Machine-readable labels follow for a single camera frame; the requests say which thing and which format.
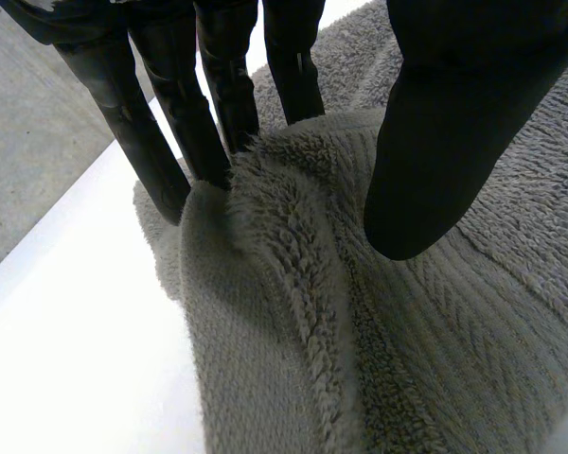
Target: white surface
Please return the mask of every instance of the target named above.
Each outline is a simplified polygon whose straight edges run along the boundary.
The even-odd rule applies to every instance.
[[[363,3],[328,1],[321,27]],[[265,61],[259,20],[249,71]],[[204,452],[185,320],[155,278],[135,180],[113,143],[0,265],[0,454]],[[568,423],[553,442],[568,454]]]

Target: gray concrete floor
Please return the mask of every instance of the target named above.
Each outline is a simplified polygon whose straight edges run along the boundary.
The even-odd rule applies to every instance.
[[[57,52],[0,9],[0,262],[112,140]]]

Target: gray fuzzy blanket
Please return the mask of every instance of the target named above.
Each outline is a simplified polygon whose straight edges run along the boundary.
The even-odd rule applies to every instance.
[[[568,412],[568,71],[428,252],[367,244],[364,198],[400,55],[383,1],[315,47],[329,114],[264,133],[180,228],[137,188],[194,343],[210,453],[537,453]]]

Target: gray textile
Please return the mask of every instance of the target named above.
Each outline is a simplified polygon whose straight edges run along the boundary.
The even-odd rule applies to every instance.
[[[229,196],[196,183],[177,229],[137,187],[186,311],[208,452],[539,452],[568,412],[568,71],[461,222],[391,262],[362,228],[400,63],[382,2],[315,57],[330,113],[264,133]],[[278,128],[267,70],[255,81]]]

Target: ribbed knit texture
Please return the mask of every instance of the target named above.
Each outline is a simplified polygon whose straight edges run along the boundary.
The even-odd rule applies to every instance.
[[[540,452],[568,412],[568,71],[459,224],[391,262],[362,228],[400,62],[383,3],[315,59],[330,113],[265,132],[230,195],[196,183],[176,229],[136,192],[186,310],[208,452]],[[274,130],[266,69],[255,81]]]

